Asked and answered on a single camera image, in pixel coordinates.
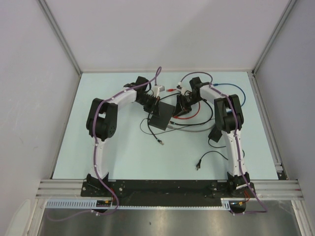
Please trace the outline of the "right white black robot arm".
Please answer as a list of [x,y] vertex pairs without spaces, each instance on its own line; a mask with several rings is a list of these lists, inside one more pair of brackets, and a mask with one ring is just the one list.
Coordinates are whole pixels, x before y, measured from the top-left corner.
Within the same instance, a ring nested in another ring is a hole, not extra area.
[[183,87],[182,82],[176,87],[180,94],[175,115],[188,113],[189,107],[201,100],[214,105],[215,131],[224,137],[228,156],[227,192],[232,197],[239,197],[250,183],[241,146],[244,116],[239,97],[236,94],[227,95],[210,82],[201,82],[198,77],[192,78],[189,84],[191,92]]

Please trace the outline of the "black network switch box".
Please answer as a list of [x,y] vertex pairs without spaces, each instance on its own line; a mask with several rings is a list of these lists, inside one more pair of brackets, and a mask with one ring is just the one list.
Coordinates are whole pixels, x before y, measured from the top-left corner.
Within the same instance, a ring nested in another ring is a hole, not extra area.
[[150,118],[149,125],[165,131],[173,116],[175,106],[160,102],[158,105],[158,114],[153,115]]

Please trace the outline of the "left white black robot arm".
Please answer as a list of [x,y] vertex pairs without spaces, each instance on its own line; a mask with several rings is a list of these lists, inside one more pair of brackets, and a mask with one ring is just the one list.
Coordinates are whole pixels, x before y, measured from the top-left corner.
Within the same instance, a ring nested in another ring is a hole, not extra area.
[[91,190],[97,196],[108,193],[109,185],[103,181],[109,174],[106,158],[103,151],[110,138],[116,132],[118,111],[133,102],[141,104],[145,111],[152,113],[158,105],[159,93],[164,91],[163,86],[155,84],[144,77],[138,77],[136,82],[124,85],[122,91],[112,97],[102,100],[95,98],[92,101],[86,128],[94,139],[93,164],[88,178],[97,179]]

